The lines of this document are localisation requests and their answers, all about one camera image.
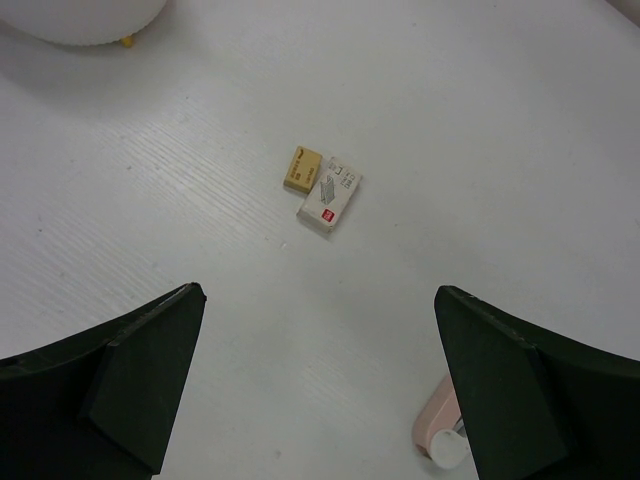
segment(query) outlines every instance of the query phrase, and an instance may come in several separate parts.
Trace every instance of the yellow box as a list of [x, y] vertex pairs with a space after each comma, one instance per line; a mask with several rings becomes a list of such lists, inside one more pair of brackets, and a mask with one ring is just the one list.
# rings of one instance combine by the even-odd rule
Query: yellow box
[[320, 162], [322, 155], [306, 147], [298, 147], [284, 178], [284, 186], [309, 193], [320, 169]]

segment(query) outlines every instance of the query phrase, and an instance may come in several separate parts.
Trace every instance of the small box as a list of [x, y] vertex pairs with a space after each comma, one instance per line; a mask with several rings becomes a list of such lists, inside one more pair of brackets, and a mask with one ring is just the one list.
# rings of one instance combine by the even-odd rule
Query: small box
[[321, 232], [332, 232], [361, 179], [353, 168], [332, 158], [298, 210], [298, 218]]
[[322, 155], [305, 147], [298, 147], [291, 160], [284, 186], [302, 193], [309, 193], [318, 175]]

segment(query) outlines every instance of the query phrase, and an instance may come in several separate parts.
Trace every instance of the red square label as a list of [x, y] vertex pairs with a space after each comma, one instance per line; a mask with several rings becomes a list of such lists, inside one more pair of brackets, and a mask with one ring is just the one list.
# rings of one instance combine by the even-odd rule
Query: red square label
[[324, 218], [327, 222], [330, 222], [331, 220], [333, 220], [333, 217], [335, 217], [335, 216], [336, 216], [336, 214], [333, 213], [328, 208], [325, 208], [324, 212], [322, 213], [322, 218]]

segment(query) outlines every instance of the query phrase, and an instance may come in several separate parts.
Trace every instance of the white box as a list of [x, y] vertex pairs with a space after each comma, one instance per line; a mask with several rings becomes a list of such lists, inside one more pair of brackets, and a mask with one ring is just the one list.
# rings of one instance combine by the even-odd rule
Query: white box
[[353, 168], [332, 158], [318, 175], [298, 217], [324, 233], [332, 232], [361, 179]]

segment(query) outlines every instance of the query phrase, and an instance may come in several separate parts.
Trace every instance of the white table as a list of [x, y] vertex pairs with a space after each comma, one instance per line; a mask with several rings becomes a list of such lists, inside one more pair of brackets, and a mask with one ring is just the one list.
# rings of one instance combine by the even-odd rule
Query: white table
[[[640, 359], [640, 30], [606, 3], [179, 0], [0, 30], [0, 357], [209, 296], [162, 479], [448, 476], [410, 443], [455, 284]], [[365, 176], [329, 240], [296, 145]]]

